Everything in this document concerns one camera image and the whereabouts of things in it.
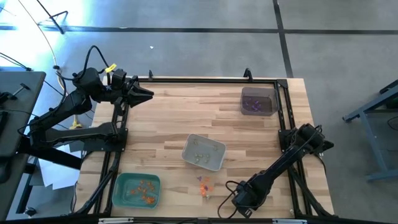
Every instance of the yellow clamp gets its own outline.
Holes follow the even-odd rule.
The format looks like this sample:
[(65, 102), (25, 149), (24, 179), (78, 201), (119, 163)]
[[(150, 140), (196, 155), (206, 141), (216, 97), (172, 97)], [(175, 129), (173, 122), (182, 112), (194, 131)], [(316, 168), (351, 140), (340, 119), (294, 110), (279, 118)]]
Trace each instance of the yellow clamp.
[(105, 68), (105, 72), (106, 73), (112, 72), (112, 70), (114, 70), (114, 68), (116, 68), (115, 63), (113, 63), (111, 66), (109, 66), (109, 68)]
[(81, 124), (78, 124), (77, 120), (74, 120), (72, 126), (70, 126), (69, 129), (76, 129), (76, 128), (83, 128), (83, 126)]

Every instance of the desk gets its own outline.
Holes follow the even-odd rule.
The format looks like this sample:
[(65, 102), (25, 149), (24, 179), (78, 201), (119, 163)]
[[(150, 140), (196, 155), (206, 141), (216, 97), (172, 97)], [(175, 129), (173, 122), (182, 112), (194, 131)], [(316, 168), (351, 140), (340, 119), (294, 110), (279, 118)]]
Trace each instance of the desk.
[[(21, 110), (31, 113), (39, 96), (45, 78), (44, 72), (0, 72), (0, 91), (14, 93), (20, 83), (25, 83), (30, 90), (22, 90), (17, 95), (17, 100), (8, 100), (2, 104), (5, 109)], [(11, 206), (14, 194), (18, 188), (19, 181), (25, 169), (29, 155), (15, 154), (21, 135), (17, 129), (26, 125), (30, 118), (29, 114), (9, 111), (7, 124), (0, 136), (0, 160), (14, 156), (11, 161), (10, 178), (0, 184), (0, 220), (5, 220)]]
[[(287, 81), (296, 125), (313, 123), (303, 79)], [(246, 116), (239, 109), (242, 87), (273, 88), (270, 84), (141, 83), (141, 86), (155, 95), (129, 112), (129, 136), (119, 173), (158, 175), (162, 183), (161, 196), (153, 210), (113, 207), (113, 217), (218, 217), (217, 207), (229, 195), (225, 182), (248, 180), (281, 154), (277, 137), (280, 129), (278, 114)], [(283, 94), (281, 99), (286, 111)], [(109, 103), (98, 104), (93, 125), (110, 121), (112, 113), (113, 106)], [(191, 133), (226, 144), (227, 153), (220, 171), (207, 171), (181, 159), (185, 141)], [(83, 163), (76, 187), (76, 210), (97, 187), (103, 157), (103, 152), (93, 152)], [(310, 155), (303, 158), (303, 164), (308, 188), (325, 210), (333, 213), (323, 166)], [(198, 175), (210, 176), (215, 183), (209, 200), (200, 195)], [(107, 195), (108, 188), (105, 188), (101, 208), (104, 208)], [(299, 196), (299, 200), (303, 210), (302, 197)], [(252, 217), (293, 217), (290, 209), (289, 180), (284, 173), (275, 180), (265, 204)], [(232, 203), (227, 202), (221, 209), (221, 216), (227, 217), (233, 210)]]

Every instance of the yellow tag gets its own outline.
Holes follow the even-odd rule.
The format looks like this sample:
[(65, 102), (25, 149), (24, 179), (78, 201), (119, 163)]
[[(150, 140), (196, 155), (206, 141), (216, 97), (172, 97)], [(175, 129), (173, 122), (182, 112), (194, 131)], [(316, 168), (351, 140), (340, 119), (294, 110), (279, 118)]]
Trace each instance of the yellow tag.
[(105, 72), (109, 73), (112, 72), (112, 70), (114, 70), (114, 68), (116, 68), (116, 64), (112, 64), (111, 66), (109, 66), (109, 68), (105, 68)]

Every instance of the orange object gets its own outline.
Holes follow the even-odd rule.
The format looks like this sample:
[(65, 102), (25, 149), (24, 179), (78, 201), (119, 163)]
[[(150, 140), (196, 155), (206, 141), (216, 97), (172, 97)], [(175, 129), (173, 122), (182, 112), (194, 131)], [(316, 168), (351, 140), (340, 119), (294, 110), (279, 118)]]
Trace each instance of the orange object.
[(153, 204), (153, 203), (155, 203), (155, 197), (147, 197), (147, 198), (146, 198), (146, 203), (148, 203), (148, 204)]

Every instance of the plastic container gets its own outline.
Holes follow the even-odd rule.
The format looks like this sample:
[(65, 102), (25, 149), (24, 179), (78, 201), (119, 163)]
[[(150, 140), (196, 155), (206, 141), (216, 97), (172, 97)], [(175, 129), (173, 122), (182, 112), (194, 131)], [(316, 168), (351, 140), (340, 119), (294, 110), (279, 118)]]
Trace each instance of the plastic container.
[(182, 151), (182, 159), (196, 166), (218, 171), (223, 165), (225, 152), (225, 144), (190, 134)]
[(279, 110), (277, 92), (273, 88), (244, 87), (241, 112), (244, 115), (271, 116)]
[(160, 179), (156, 175), (123, 173), (116, 179), (112, 202), (119, 207), (155, 208), (160, 188)]

